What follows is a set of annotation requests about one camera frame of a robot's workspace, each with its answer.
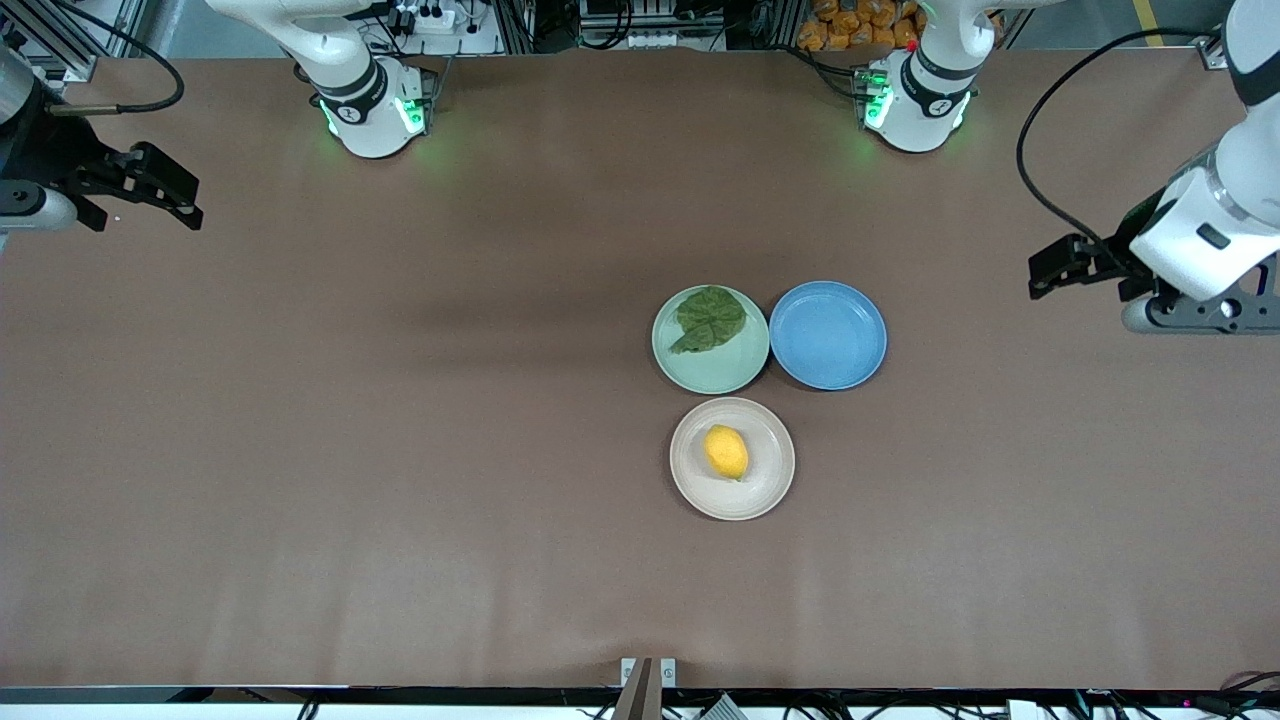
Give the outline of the beige plate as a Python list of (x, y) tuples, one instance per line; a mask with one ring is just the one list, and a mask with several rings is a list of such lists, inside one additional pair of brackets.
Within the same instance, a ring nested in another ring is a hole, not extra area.
[[(741, 480), (718, 477), (703, 452), (707, 429), (722, 424), (746, 441), (750, 466)], [(786, 425), (764, 405), (719, 397), (698, 405), (675, 428), (669, 469), (675, 486), (699, 512), (722, 521), (746, 521), (769, 512), (787, 495), (796, 468)]]

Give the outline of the silver metal bracket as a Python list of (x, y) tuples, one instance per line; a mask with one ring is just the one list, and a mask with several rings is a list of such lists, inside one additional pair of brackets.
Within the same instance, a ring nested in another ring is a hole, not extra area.
[(618, 683), (616, 685), (617, 687), (625, 685), (626, 682), (630, 679), (632, 671), (635, 669), (637, 669), (639, 666), (643, 666), (644, 664), (648, 664), (648, 666), (649, 666), (653, 676), (658, 676), (660, 679), (660, 685), (663, 688), (676, 688), (678, 685), (678, 680), (677, 680), (677, 662), (676, 662), (676, 659), (672, 659), (672, 657), (662, 657), (662, 659), (653, 659), (653, 657), (645, 657), (645, 659), (625, 657), (625, 659), (621, 659), (620, 660), (620, 679), (618, 679)]

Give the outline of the white power strip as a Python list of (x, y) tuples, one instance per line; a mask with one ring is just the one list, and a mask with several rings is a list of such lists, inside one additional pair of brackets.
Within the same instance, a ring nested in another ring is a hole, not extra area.
[(387, 0), (381, 22), (396, 37), (447, 36), (463, 28), (461, 17), (452, 0)]

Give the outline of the blue plate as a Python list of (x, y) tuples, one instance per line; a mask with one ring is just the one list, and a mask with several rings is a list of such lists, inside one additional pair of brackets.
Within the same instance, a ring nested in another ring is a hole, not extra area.
[(869, 380), (890, 347), (878, 306), (860, 290), (837, 281), (810, 281), (781, 295), (769, 316), (769, 334), (781, 369), (826, 392)]

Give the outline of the bag of orange items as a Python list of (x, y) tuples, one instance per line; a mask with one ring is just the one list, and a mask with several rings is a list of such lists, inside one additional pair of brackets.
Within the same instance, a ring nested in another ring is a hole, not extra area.
[(911, 50), (927, 22), (916, 0), (806, 0), (795, 46), (809, 53), (864, 45)]

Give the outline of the black electronics unit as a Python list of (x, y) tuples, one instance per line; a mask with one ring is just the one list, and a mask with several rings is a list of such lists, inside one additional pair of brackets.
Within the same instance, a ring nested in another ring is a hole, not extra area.
[(579, 45), (595, 50), (724, 46), (727, 0), (576, 0)]

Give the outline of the brown slanted bar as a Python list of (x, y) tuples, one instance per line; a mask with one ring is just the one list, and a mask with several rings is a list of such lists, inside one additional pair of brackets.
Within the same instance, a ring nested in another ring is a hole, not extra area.
[(636, 659), (614, 703), (611, 720), (662, 720), (660, 661)]

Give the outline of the green lettuce leaf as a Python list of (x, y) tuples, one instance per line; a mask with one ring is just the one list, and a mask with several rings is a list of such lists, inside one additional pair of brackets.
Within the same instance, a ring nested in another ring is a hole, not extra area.
[(726, 287), (707, 286), (675, 310), (682, 334), (669, 346), (672, 354), (703, 354), (728, 343), (745, 327), (748, 313)]

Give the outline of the light green plate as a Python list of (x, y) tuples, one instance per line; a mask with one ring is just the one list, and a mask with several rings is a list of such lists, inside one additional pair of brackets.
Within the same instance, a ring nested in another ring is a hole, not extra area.
[(760, 374), (771, 355), (768, 322), (760, 307), (745, 293), (726, 287), (748, 313), (742, 331), (728, 343), (703, 354), (672, 354), (669, 346), (682, 334), (675, 319), (676, 307), (700, 284), (671, 296), (657, 313), (652, 325), (652, 355), (662, 373), (678, 387), (698, 395), (728, 395)]

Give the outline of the yellow lemon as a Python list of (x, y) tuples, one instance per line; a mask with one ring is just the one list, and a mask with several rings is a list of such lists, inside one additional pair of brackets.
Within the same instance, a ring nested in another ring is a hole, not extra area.
[(750, 452), (737, 429), (716, 424), (707, 429), (701, 447), (708, 466), (718, 477), (737, 482), (748, 473)]

